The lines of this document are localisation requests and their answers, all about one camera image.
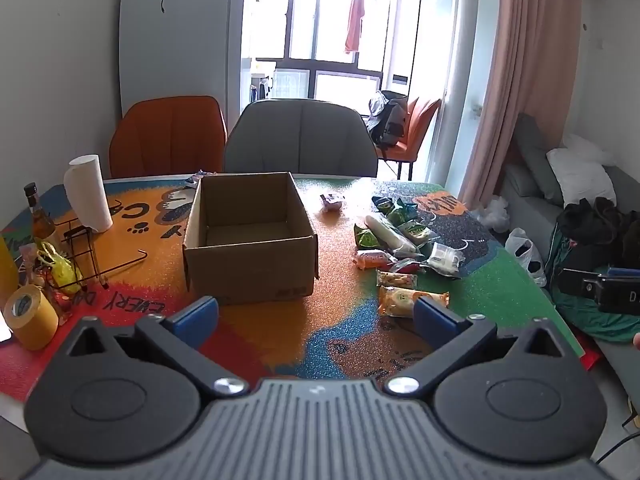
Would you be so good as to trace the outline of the green pancake snack package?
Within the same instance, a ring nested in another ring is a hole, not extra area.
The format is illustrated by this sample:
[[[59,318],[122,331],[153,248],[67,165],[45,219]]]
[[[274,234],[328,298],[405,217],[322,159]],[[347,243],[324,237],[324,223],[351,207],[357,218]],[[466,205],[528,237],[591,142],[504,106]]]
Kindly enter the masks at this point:
[[[398,230],[407,240],[410,240],[410,242],[416,246],[431,243],[438,237],[424,222],[416,219],[411,219],[401,224],[398,226]]]

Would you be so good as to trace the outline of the orange sausage snack package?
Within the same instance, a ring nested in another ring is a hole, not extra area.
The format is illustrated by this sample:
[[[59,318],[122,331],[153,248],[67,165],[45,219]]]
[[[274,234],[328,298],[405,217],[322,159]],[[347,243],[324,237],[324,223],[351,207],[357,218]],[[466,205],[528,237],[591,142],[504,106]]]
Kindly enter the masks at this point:
[[[354,255],[354,263],[359,270],[383,269],[388,270],[397,259],[382,249],[358,250]]]

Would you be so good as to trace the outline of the crumpled white plastic bag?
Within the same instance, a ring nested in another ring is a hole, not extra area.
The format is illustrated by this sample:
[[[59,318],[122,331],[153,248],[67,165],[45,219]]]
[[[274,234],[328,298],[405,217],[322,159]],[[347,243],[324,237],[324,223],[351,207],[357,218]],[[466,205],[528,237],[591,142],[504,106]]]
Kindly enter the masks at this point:
[[[471,216],[486,229],[496,233],[505,233],[510,229],[508,201],[502,196],[491,197],[486,207],[478,207],[471,211]]]

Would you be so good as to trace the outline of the white board against wall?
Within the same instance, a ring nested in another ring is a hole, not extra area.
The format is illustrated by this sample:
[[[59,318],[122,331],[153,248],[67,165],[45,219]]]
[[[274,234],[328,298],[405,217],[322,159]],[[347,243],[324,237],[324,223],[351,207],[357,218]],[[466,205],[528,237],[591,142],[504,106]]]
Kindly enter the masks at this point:
[[[240,116],[244,0],[120,0],[122,114],[142,101],[211,96],[228,128]]]

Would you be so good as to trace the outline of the red green snack package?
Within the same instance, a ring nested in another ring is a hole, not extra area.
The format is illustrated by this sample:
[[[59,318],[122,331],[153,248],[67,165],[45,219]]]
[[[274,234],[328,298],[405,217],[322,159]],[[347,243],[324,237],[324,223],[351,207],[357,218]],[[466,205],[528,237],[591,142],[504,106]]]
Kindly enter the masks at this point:
[[[423,271],[420,261],[413,258],[405,258],[396,261],[388,269],[390,273],[419,274]]]

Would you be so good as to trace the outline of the purple pastry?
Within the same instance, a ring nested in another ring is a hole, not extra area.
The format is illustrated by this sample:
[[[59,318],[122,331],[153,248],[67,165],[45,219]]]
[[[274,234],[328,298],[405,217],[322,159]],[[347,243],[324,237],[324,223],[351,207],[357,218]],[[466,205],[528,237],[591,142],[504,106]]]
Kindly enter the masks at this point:
[[[341,211],[343,207],[344,197],[331,193],[321,194],[322,210],[324,212]]]

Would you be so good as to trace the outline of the green avocado snack packet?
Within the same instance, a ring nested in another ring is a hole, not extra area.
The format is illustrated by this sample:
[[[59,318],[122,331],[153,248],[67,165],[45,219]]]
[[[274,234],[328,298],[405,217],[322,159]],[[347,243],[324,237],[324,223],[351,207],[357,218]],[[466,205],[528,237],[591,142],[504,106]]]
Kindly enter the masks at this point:
[[[393,226],[402,226],[411,220],[419,218],[418,205],[405,203],[401,198],[398,198],[395,205],[386,214],[386,218]]]

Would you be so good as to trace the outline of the blue snack packet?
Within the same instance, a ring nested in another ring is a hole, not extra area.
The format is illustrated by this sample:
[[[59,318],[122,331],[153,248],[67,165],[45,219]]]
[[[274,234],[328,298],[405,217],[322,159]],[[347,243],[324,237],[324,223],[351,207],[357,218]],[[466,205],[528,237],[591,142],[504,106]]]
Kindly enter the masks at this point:
[[[372,203],[378,212],[384,214],[384,216],[387,216],[396,207],[394,200],[387,196],[373,196]]]

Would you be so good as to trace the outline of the blue tissue packet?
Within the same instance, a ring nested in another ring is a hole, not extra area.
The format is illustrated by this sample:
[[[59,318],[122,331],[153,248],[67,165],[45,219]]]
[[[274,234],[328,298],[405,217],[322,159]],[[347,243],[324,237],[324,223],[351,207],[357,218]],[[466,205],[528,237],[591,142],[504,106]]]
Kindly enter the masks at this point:
[[[186,178],[186,180],[184,181],[184,186],[186,188],[193,188],[194,190],[196,190],[200,181],[208,176],[210,176],[210,172],[198,170],[198,172],[196,172],[195,174],[191,174],[190,177]]]

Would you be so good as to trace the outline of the yellow plastic bag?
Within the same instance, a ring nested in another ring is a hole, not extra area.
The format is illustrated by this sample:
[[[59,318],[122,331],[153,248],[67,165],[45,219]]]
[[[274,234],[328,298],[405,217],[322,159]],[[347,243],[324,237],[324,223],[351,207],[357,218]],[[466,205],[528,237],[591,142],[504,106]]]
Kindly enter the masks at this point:
[[[38,259],[50,269],[54,287],[64,294],[74,296],[81,290],[84,277],[81,270],[65,256],[60,254],[53,244],[42,240],[37,252]]]

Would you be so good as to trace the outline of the light green snack packet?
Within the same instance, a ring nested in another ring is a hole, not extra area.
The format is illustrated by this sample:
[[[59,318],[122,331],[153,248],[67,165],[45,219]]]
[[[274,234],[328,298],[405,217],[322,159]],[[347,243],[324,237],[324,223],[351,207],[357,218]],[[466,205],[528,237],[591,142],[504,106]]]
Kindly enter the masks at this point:
[[[354,225],[355,244],[358,250],[381,249],[382,245],[373,232],[364,226]]]

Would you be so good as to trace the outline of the small beige snack package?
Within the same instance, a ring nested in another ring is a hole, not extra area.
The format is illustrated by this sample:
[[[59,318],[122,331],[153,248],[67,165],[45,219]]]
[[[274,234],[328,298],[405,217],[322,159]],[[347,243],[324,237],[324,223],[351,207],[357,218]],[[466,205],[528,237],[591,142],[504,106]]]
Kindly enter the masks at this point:
[[[418,278],[416,274],[405,274],[397,272],[376,271],[376,286],[378,287],[399,287],[406,289],[416,289]]]

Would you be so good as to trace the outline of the long white cake package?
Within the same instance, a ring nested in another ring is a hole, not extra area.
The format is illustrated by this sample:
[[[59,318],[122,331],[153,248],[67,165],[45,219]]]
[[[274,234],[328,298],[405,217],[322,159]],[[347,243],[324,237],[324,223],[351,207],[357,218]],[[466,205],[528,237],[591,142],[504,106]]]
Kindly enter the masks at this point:
[[[382,214],[367,214],[364,224],[395,257],[417,255],[420,250],[398,231]]]

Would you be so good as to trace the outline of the orange bread snack package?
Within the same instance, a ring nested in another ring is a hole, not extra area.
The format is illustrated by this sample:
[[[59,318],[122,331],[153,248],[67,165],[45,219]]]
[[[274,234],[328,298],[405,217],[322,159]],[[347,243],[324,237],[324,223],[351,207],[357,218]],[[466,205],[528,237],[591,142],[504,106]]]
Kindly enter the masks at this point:
[[[402,287],[383,286],[378,289],[378,314],[391,318],[413,318],[413,307],[419,299],[431,299],[448,308],[449,292],[426,292]]]

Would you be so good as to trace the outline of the clear white snack package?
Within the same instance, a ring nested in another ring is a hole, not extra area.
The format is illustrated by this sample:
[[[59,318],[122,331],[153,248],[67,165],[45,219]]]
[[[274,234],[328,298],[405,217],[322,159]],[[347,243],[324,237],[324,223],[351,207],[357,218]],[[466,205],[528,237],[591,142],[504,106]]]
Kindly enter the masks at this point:
[[[446,276],[446,278],[456,278],[463,261],[464,255],[460,249],[434,243],[431,253],[423,265],[441,276]]]

